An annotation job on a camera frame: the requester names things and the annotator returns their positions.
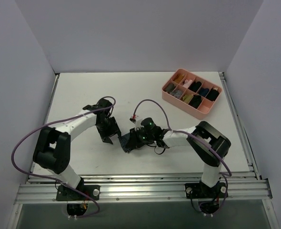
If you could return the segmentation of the navy white striped underwear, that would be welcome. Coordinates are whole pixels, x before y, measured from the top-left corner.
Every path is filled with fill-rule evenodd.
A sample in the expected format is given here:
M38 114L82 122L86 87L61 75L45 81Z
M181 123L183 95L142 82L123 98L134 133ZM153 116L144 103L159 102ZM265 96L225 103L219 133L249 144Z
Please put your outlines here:
M127 146L129 139L130 139L130 133L118 137L121 148L125 153L130 153L133 150L132 148Z

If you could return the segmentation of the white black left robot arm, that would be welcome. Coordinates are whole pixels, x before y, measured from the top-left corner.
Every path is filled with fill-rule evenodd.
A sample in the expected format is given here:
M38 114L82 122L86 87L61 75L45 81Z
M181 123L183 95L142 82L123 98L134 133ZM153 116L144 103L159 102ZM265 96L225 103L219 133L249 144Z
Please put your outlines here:
M79 200L84 195L81 177L70 166L71 142L87 129L95 126L102 142L112 144L112 136L121 135L114 117L104 111L81 111L69 121L41 129L33 154L33 161L50 171L62 183L69 185L67 195Z

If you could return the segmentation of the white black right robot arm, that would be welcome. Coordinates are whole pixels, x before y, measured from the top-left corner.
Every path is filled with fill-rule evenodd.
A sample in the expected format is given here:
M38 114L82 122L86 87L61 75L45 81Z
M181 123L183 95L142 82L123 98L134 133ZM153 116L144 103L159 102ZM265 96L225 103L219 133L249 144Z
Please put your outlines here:
M198 125L182 129L162 129L151 118L146 118L137 128L132 128L125 135L122 148L126 152L146 145L155 145L163 149L177 146L191 146L204 162L201 177L200 192L205 197L212 196L217 191L216 184L220 178L221 166L231 174L224 158L231 146L230 140L206 121Z

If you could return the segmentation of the grey patterned rolled garment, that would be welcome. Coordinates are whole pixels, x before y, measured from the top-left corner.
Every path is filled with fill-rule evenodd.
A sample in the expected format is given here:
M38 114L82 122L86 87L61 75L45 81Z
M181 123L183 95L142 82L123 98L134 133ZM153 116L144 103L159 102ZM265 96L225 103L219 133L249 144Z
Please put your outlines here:
M175 89L170 93L170 95L174 96L177 99L179 99L182 96L182 94L183 94L183 91L179 90L179 89Z

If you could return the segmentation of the dark grey rolled garment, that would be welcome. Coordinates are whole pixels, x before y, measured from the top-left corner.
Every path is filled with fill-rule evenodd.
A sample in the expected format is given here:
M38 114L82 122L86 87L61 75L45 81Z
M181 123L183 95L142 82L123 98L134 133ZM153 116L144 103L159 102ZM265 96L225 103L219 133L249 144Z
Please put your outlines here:
M169 84L165 87L164 91L166 91L167 93L171 93L171 92L174 90L175 87L176 87L176 86L175 86L173 83L169 83Z

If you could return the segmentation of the olive green rolled garment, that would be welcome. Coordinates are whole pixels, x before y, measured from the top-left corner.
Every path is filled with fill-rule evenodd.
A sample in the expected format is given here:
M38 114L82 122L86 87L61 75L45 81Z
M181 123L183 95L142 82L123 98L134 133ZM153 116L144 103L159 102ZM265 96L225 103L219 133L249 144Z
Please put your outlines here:
M189 103L193 98L193 95L192 94L185 94L183 97L182 97L182 101L184 103Z

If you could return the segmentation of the pink divided organizer tray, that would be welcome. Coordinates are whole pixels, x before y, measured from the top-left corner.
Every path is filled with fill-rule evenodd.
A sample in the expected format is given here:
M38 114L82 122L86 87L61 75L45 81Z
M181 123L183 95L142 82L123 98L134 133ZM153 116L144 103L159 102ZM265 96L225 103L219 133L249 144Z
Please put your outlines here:
M175 83L173 80L176 78L176 76L178 74L184 74L185 77L184 79L179 83ZM200 104L200 106L195 109L193 108L192 106L190 106L189 104L187 103L184 103L182 101L182 97L185 95L185 94L192 94L192 95L199 95L198 94L198 91L197 92L193 92L191 90L189 90L188 88L184 88L182 85L184 83L184 81L186 79L189 79L189 80L193 80L193 82L198 82L200 81L202 83L201 87L198 89L198 91L201 89L201 88L209 88L210 90L212 88L215 88L217 87L218 88L218 91L220 92L218 98L215 100L215 101L210 101L208 99L206 99L206 97L202 97L202 103ZM175 89L179 89L179 90L182 90L183 91L183 94L182 96L177 99L175 98L174 96L170 95L170 93L167 93L166 91L164 91L165 87L169 84L169 83L173 83L176 87L174 88ZM167 101L168 103L174 105L175 107L181 109L182 111L192 115L193 117L199 119L199 120L203 120L209 113L210 111L212 110L212 108L214 107L215 103L217 102L217 100L219 99L221 93L222 93L222 88L218 85L216 85L215 83L212 83L210 82L209 80L206 80L204 79L203 77L200 77L200 76L197 76L185 69L178 69L172 76L171 78L165 83L165 85L162 87L161 89L161 93L162 93L162 99Z

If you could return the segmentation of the black rolled garment front row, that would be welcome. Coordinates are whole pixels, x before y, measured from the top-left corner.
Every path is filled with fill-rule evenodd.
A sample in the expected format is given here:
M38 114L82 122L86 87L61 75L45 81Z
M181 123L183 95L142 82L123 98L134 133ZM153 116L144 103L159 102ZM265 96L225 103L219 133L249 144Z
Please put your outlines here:
M190 100L189 105L197 109L201 103L202 97L200 95L194 95L193 98Z

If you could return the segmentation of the pink white rolled garment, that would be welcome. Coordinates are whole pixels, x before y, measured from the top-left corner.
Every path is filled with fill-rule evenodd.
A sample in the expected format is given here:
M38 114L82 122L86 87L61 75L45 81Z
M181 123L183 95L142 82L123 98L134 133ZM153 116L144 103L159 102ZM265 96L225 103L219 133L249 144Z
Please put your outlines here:
M189 88L190 85L192 84L192 82L193 82L193 80L186 79L186 80L184 81L184 83L183 83L182 86L183 86L184 88Z

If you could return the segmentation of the mustard yellow rolled garment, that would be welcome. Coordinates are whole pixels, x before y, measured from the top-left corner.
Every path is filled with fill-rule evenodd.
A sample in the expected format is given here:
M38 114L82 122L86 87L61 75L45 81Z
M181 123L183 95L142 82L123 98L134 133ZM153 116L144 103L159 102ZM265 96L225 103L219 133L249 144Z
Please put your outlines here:
M185 75L184 74L178 74L176 78L173 80L175 83L179 84L183 79Z

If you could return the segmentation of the dark blue rolled garment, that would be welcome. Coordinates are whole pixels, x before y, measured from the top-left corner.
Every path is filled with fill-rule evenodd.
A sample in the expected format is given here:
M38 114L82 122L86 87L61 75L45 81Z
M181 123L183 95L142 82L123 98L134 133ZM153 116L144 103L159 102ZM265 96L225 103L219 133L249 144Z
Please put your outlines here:
M198 91L198 94L201 95L202 97L206 97L206 95L209 93L210 89L209 88L201 88Z

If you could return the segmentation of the black rolled garment with tag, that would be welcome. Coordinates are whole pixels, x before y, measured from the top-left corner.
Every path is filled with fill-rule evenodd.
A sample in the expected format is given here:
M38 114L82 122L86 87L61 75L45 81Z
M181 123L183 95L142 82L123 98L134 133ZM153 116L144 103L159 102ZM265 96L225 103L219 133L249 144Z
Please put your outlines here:
M218 91L218 88L217 88L217 87L212 88L212 89L208 92L208 94L207 94L207 96L206 96L206 99L208 99L208 100L210 100L210 101L213 102L213 101L215 101L215 100L218 98L219 94L220 94L220 92Z

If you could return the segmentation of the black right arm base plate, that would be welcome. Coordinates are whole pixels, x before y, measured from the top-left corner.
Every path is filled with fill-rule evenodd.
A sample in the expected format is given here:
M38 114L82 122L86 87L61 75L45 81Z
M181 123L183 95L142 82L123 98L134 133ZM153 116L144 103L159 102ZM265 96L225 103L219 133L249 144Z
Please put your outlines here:
M224 182L217 182L213 187L208 187L201 181L197 183L185 183L186 198L189 199L217 199L227 198L228 193Z

